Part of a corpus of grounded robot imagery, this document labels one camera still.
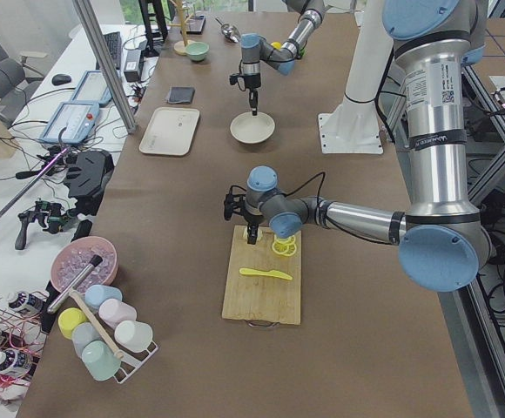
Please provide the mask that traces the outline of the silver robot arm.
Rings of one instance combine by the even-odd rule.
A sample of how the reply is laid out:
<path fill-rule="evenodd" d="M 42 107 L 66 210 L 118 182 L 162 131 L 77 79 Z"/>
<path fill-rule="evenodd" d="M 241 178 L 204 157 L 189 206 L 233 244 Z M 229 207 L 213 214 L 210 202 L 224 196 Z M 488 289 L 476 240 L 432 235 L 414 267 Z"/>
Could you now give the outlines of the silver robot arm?
<path fill-rule="evenodd" d="M 261 86 L 260 62 L 265 62 L 280 74 L 287 75 L 297 59 L 301 59 L 307 39 L 318 29 L 326 14 L 323 1 L 285 1 L 285 4 L 300 14 L 298 23 L 283 44 L 276 48 L 257 33 L 241 36 L 241 61 L 239 72 L 229 77 L 230 85 L 240 79 L 248 90 L 249 106 L 252 115 L 258 114 L 258 88 Z"/>
<path fill-rule="evenodd" d="M 396 245 L 407 276 L 436 292 L 472 282 L 488 261 L 491 242 L 468 197 L 461 74 L 482 57 L 487 14 L 484 1 L 368 2 L 343 101 L 319 117 L 324 153 L 380 153 L 379 95 L 390 66 L 399 66 L 406 95 L 407 211 L 301 198 L 281 191 L 276 171 L 262 165 L 251 170 L 242 193 L 226 195 L 225 218 L 246 220 L 249 243 L 257 241 L 261 224 L 281 238 L 313 224 Z"/>

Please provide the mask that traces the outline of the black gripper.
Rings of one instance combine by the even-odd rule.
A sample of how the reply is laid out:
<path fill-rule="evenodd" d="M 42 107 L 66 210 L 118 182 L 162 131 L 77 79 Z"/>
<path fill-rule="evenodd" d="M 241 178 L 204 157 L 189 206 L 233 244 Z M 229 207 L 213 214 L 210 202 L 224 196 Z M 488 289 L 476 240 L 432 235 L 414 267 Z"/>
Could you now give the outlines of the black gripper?
<path fill-rule="evenodd" d="M 229 76 L 230 85 L 236 85 L 239 80 L 244 82 L 244 88 L 249 90 L 248 101 L 253 116 L 258 115 L 258 88 L 261 86 L 260 63 L 240 63 L 239 71 Z"/>
<path fill-rule="evenodd" d="M 259 225 L 264 222 L 264 218 L 246 208 L 246 189 L 240 185 L 230 185 L 223 206 L 223 216 L 226 221 L 229 221 L 233 215 L 239 215 L 246 220 L 247 243 L 255 245 L 259 237 Z"/>

